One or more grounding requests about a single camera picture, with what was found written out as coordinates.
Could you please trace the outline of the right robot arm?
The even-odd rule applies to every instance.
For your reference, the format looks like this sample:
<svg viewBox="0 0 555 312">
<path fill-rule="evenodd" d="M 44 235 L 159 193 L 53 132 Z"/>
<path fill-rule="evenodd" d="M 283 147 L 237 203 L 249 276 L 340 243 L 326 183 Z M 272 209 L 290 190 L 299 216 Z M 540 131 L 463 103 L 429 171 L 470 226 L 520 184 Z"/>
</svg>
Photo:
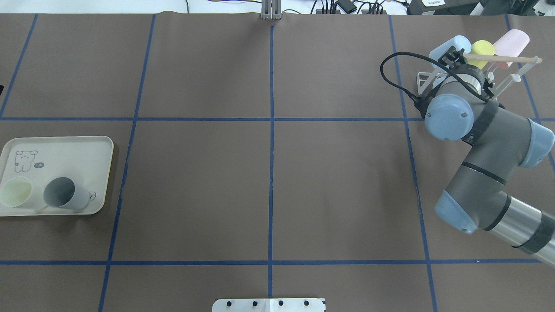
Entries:
<svg viewBox="0 0 555 312">
<path fill-rule="evenodd" d="M 422 113 L 438 140 L 470 145 L 434 211 L 459 231 L 489 232 L 516 250 L 554 265 L 554 217 L 504 192 L 516 168 L 537 166 L 554 145 L 554 133 L 484 96 L 486 76 L 470 65 L 464 49 L 450 46 L 438 57 L 446 72 Z"/>
</svg>

